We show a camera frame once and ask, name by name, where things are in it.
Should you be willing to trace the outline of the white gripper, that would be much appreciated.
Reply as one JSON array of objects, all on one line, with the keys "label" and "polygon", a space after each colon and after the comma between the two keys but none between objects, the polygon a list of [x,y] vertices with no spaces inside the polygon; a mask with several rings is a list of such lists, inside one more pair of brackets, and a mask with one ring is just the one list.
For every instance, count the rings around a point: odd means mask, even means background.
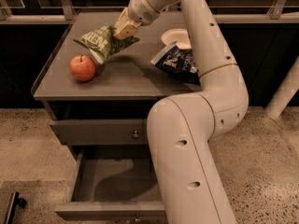
[{"label": "white gripper", "polygon": [[163,0],[130,0],[128,8],[122,11],[114,25],[114,36],[123,40],[135,35],[141,24],[152,24],[160,15],[162,2]]}]

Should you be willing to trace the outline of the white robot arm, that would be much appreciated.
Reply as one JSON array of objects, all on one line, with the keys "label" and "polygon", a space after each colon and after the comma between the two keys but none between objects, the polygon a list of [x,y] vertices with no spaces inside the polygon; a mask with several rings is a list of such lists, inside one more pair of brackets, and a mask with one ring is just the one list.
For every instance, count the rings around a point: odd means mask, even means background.
[{"label": "white robot arm", "polygon": [[201,90],[163,98],[149,112],[149,149],[168,223],[237,224],[208,141],[243,119],[248,93],[206,0],[130,0],[116,36],[135,34],[173,3],[181,5]]}]

